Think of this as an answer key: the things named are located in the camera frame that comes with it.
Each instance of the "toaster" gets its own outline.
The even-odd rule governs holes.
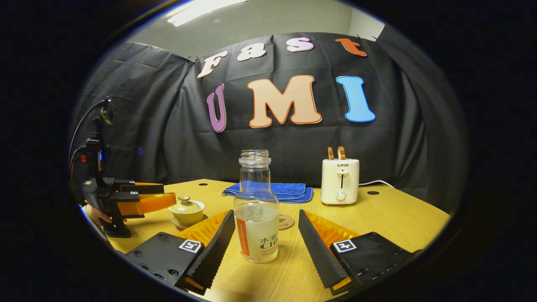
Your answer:
[[[359,181],[359,160],[323,160],[321,202],[327,205],[347,205],[355,203],[358,199]]]

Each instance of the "orange label stripe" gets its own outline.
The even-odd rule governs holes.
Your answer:
[[[248,249],[248,237],[246,236],[246,223],[244,220],[237,219],[238,239],[241,242],[242,253],[246,256],[250,256],[250,250]]]

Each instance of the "toaster knob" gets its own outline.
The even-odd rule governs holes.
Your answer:
[[[346,197],[347,197],[347,194],[345,194],[345,192],[343,191],[339,191],[336,193],[336,199],[340,202],[344,201]]]

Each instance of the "letter m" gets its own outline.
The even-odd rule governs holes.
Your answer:
[[[253,119],[250,121],[250,127],[263,128],[272,124],[272,119],[267,116],[267,107],[276,120],[283,124],[293,104],[293,123],[319,123],[322,116],[315,109],[311,90],[314,80],[310,75],[294,76],[289,80],[283,94],[266,78],[248,83],[247,87],[253,91]]]

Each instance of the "fluorescent light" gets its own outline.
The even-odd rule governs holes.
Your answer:
[[[175,11],[179,12],[169,18],[168,22],[175,26],[181,26],[188,21],[192,21],[205,15],[206,13],[247,1],[248,0],[194,0],[176,9]]]

